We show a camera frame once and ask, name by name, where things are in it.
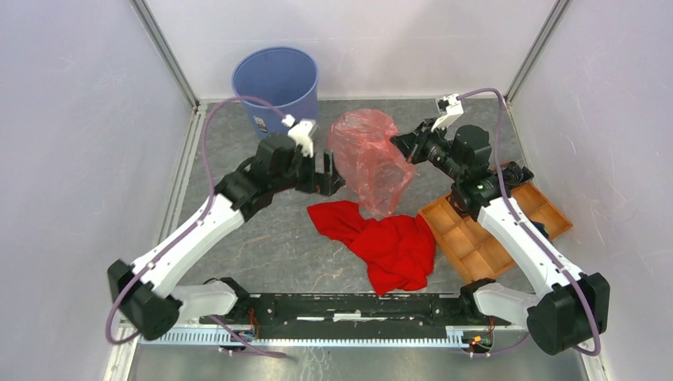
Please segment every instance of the red fabric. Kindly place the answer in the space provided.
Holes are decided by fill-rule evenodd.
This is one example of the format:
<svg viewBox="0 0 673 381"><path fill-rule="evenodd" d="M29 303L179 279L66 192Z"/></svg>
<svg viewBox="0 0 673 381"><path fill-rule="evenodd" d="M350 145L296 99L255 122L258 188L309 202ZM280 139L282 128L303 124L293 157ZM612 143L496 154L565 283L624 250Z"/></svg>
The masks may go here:
<svg viewBox="0 0 673 381"><path fill-rule="evenodd" d="M435 239L421 216L365 220L350 201L317 204L308 211L320 234L343 242L367 263L376 294L428 285L425 277L433 272Z"/></svg>

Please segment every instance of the robotic arm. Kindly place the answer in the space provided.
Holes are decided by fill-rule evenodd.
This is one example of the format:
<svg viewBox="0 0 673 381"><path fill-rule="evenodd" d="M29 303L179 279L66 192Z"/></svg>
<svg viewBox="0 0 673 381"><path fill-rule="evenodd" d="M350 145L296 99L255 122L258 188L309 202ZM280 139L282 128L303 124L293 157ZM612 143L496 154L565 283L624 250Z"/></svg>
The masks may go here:
<svg viewBox="0 0 673 381"><path fill-rule="evenodd" d="M446 140L445 128L458 118L462 107L455 96L441 98L437 105L443 111L440 118L426 119L413 132L392 137L391 142L410 163L429 161L454 180L451 204L460 213L469 214L502 244L535 290L535 294L527 294L505 288L493 279L481 279L461 289L467 308L472 313L527 327L540 348L554 355L592 337L581 297L563 273L567 271L586 297L598 331L605 332L610 298L610 285L605 278L600 273L586 275L538 229L529 228L533 223L510 197L510 187L506 187L507 205L497 173L489 169L488 132L464 125L457 129L453 140ZM533 177L525 167L523 172L528 178Z"/></svg>
<svg viewBox="0 0 673 381"><path fill-rule="evenodd" d="M148 267L119 307L146 339L163 336L179 321L187 322L211 314L224 315L232 309L237 296L226 283L218 280L199 286L176 285L219 240L269 206L274 194L294 188L329 196L344 185L330 151L324 154L324 172L315 170L311 139L315 122L302 120L295 123L291 116L286 116L283 123L292 126L287 135L266 137L253 157L215 186L214 199L205 217L202 218L202 214L208 201L156 248L131 264L117 260L108 268L110 290L115 300L131 278ZM196 227L187 232L194 223ZM175 243L182 235L182 240ZM173 246L153 263L156 253L169 244Z"/></svg>

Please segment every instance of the metal corner post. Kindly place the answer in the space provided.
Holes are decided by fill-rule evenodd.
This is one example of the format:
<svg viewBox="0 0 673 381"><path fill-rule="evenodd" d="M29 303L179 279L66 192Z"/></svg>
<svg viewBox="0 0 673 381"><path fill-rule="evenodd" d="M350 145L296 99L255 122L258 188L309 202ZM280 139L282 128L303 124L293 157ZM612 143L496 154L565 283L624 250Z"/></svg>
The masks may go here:
<svg viewBox="0 0 673 381"><path fill-rule="evenodd" d="M180 68L178 60L175 59L171 47L168 46L166 42L166 37L161 33L159 25L156 23L152 11L150 11L149 6L145 0L130 0L133 8L138 13L138 17L143 21L143 25L148 31L149 36L152 38L152 42L156 46L156 49L159 51L161 58L168 66L168 70L173 75L173 78L178 83L180 91L182 91L185 99L192 105L192 107L198 107L199 101L196 97L196 94L192 90L185 73Z"/></svg>
<svg viewBox="0 0 673 381"><path fill-rule="evenodd" d="M551 12L549 12L549 15L547 16L547 20L544 21L533 45L530 47L528 54L524 58L524 62L514 76L514 81L512 81L510 88L505 94L507 102L512 102L517 97L526 77L528 77L528 74L533 69L535 62L537 62L537 59L540 57L544 46L549 41L549 37L554 32L554 29L556 29L556 26L559 24L561 17L566 12L571 1L572 0L556 0L554 3Z"/></svg>

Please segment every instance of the wooden box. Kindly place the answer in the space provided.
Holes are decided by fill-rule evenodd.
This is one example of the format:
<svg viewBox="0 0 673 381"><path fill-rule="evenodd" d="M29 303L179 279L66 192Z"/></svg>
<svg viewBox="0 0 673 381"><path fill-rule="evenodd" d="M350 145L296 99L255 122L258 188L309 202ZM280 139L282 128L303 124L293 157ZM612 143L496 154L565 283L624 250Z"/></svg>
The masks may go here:
<svg viewBox="0 0 673 381"><path fill-rule="evenodd" d="M512 190L524 214L544 224L554 240L572 224L531 183ZM428 204L419 214L428 222L435 241L463 281L495 279L516 263L500 243L471 217L461 217L451 207L447 194Z"/></svg>

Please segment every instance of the blue bucket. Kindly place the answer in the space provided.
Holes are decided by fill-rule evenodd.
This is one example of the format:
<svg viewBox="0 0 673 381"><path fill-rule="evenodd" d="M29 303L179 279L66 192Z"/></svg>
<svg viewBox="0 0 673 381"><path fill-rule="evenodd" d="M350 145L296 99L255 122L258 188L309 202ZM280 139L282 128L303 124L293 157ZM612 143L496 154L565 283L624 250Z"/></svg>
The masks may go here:
<svg viewBox="0 0 673 381"><path fill-rule="evenodd" d="M278 107L296 120L317 120L317 65L301 50L266 48L242 60L232 75L236 96L251 95ZM260 139L288 128L273 110L256 102L242 101Z"/></svg>

